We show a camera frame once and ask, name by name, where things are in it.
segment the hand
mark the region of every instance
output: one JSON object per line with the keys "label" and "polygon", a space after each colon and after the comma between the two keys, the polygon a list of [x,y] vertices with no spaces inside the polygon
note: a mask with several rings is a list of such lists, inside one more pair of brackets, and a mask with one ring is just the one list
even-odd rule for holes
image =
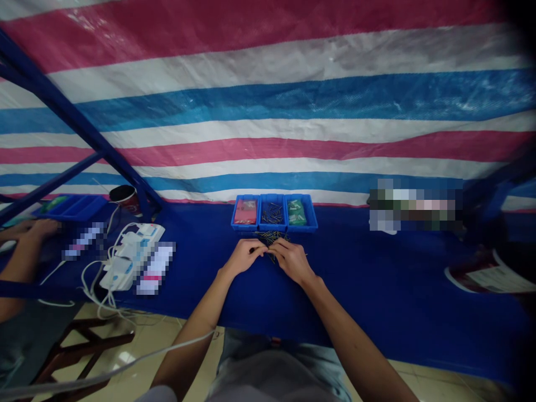
{"label": "hand", "polygon": [[0,232],[0,241],[19,240],[22,235],[35,224],[36,221],[22,221],[15,226],[12,226]]}
{"label": "hand", "polygon": [[300,286],[303,287],[304,284],[317,277],[311,269],[301,245],[289,243],[280,237],[267,252],[275,255],[283,271]]}
{"label": "hand", "polygon": [[60,228],[60,223],[53,219],[42,219],[35,221],[32,228],[24,234],[25,237],[31,237],[37,240],[44,240],[55,235]]}
{"label": "hand", "polygon": [[233,276],[236,276],[244,271],[255,262],[257,257],[264,256],[264,253],[268,251],[260,240],[257,239],[241,239],[234,248],[233,254],[229,258],[229,261],[223,266],[222,270],[230,272]]}

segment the green component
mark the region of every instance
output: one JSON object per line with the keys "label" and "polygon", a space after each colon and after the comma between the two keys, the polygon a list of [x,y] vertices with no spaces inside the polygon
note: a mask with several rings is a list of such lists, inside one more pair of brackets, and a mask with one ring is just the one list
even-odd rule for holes
{"label": "green component", "polygon": [[50,211],[54,207],[57,207],[59,204],[61,204],[66,199],[68,199],[67,195],[62,195],[61,197],[54,198],[51,202],[46,203],[45,205],[43,205],[41,207],[41,209],[39,210],[39,213],[42,213],[42,214],[47,213],[48,211]]}
{"label": "green component", "polygon": [[307,224],[305,210],[300,200],[290,200],[287,204],[289,208],[289,224],[294,226],[304,226]]}

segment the box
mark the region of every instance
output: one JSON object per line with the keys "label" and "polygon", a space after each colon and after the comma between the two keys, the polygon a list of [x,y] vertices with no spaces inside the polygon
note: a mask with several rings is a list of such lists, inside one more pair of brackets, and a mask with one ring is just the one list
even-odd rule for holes
{"label": "box", "polygon": [[[268,211],[270,203],[281,206],[281,216],[283,217],[281,223],[274,224],[262,222],[262,211]],[[286,232],[286,228],[289,224],[289,214],[286,208],[285,196],[283,194],[261,194],[261,205],[259,214],[257,215],[257,222],[259,224],[259,232]]]}
{"label": "box", "polygon": [[108,203],[101,195],[62,194],[68,198],[50,211],[36,214],[38,218],[49,218],[57,221],[85,222],[91,219]]}
{"label": "box", "polygon": [[291,225],[288,222],[288,233],[314,233],[318,229],[317,216],[314,214],[313,201],[309,194],[287,194],[285,196],[285,206],[288,202],[294,199],[299,199],[303,205],[305,212],[305,219],[307,219],[307,225]]}
{"label": "box", "polygon": [[[236,224],[235,223],[235,214],[236,214],[236,207],[238,205],[239,200],[255,200],[257,201],[257,222],[255,224]],[[259,207],[260,207],[260,196],[259,195],[252,195],[252,194],[245,194],[245,195],[237,195],[236,201],[234,203],[234,210],[233,210],[233,216],[231,218],[231,227],[233,230],[237,232],[256,232],[257,228],[259,227]]]}

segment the sleeve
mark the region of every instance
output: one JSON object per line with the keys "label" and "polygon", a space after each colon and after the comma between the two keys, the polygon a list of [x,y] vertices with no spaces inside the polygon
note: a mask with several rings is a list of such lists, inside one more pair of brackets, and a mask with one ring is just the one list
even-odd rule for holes
{"label": "sleeve", "polygon": [[167,385],[159,385],[151,388],[135,402],[177,402],[177,397]]}

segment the blue stripe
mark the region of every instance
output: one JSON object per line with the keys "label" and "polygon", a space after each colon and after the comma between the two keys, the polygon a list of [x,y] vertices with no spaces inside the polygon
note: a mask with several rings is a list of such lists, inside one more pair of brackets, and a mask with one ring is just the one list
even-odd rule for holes
{"label": "blue stripe", "polygon": [[536,179],[529,180],[526,183],[517,186],[512,189],[509,195],[536,198]]}
{"label": "blue stripe", "polygon": [[[188,89],[76,106],[101,131],[243,119],[482,121],[536,108],[533,69],[357,76]],[[48,109],[0,111],[0,133],[71,133]]]}
{"label": "blue stripe", "polygon": [[[41,185],[55,177],[55,174],[7,174],[0,175],[0,186]],[[109,173],[80,173],[67,182],[71,185],[94,185],[97,179],[103,185],[126,184],[123,177]],[[329,190],[347,193],[368,193],[375,188],[378,179],[407,180],[415,188],[455,189],[470,180],[449,178],[424,178],[405,175],[381,175],[368,173],[250,173],[228,174],[199,179],[145,178],[157,190],[183,190],[193,193],[209,193],[230,189],[281,189],[281,190]],[[536,180],[512,190],[510,195],[536,198]]]}

